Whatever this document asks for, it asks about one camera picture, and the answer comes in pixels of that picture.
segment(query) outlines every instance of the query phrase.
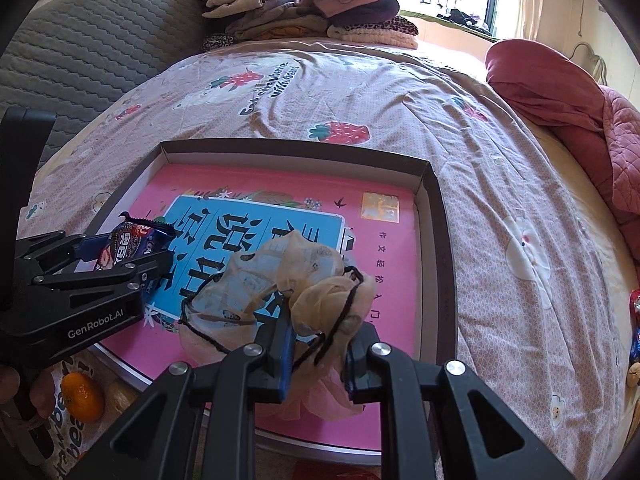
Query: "finger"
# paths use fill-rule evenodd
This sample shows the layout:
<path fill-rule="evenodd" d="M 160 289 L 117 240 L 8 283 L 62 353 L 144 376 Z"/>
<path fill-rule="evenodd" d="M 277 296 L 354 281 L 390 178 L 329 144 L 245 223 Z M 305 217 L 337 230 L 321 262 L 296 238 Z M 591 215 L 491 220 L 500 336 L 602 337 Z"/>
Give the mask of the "finger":
<path fill-rule="evenodd" d="M 33 381 L 29 398 L 34 408 L 42 418 L 47 418 L 56 406 L 56 386 L 53 383 L 51 373 L 43 370 L 38 378 Z"/>
<path fill-rule="evenodd" d="M 20 374 L 13 368 L 0 365 L 0 404 L 14 398 L 20 387 Z"/>

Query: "quilted pink blanket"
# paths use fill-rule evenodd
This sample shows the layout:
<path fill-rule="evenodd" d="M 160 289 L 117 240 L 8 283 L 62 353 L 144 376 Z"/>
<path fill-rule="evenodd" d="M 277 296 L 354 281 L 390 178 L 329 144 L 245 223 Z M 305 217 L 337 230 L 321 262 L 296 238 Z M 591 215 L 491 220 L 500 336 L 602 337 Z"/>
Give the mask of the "quilted pink blanket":
<path fill-rule="evenodd" d="M 611 209 L 640 279 L 640 112 L 559 52 L 528 40 L 495 43 L 487 82 L 569 149 Z"/>

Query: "gray quilted headboard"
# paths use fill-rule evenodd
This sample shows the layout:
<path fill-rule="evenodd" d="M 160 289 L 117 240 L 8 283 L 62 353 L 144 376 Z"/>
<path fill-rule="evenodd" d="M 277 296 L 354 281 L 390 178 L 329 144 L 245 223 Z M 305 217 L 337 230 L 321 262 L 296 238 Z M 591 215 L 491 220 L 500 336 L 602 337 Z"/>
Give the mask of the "gray quilted headboard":
<path fill-rule="evenodd" d="M 10 105 L 58 115 L 40 165 L 124 93 L 201 51 L 199 0 L 54 0 L 34 10 L 0 58 Z"/>

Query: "silver bolt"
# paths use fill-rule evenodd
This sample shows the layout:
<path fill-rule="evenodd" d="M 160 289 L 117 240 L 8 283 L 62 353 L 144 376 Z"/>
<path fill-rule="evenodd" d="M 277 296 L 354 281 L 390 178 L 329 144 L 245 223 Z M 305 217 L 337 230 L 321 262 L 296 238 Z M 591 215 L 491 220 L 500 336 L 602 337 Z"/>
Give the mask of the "silver bolt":
<path fill-rule="evenodd" d="M 447 372 L 451 375 L 462 375 L 465 371 L 466 367 L 460 361 L 449 361 L 447 363 Z"/>
<path fill-rule="evenodd" d="M 189 365 L 184 361 L 176 361 L 175 363 L 171 363 L 169 365 L 169 373 L 171 375 L 184 375 L 187 373 L 189 369 Z"/>
<path fill-rule="evenodd" d="M 384 357 L 385 355 L 391 354 L 391 346 L 386 343 L 373 343 L 373 345 L 371 345 L 371 351 L 375 355 Z"/>
<path fill-rule="evenodd" d="M 244 355 L 257 357 L 262 353 L 262 347 L 258 345 L 258 343 L 249 343 L 248 345 L 244 345 L 242 351 L 244 351 Z"/>

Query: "tangerine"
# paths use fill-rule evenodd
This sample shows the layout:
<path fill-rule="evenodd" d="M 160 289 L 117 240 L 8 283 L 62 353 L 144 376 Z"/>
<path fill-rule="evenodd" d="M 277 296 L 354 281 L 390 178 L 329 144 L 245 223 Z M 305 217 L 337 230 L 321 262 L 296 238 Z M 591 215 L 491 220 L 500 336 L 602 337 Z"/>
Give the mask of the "tangerine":
<path fill-rule="evenodd" d="M 71 372 L 62 378 L 60 391 L 66 410 L 77 420 L 85 424 L 100 420 L 104 413 L 104 393 L 91 377 Z"/>

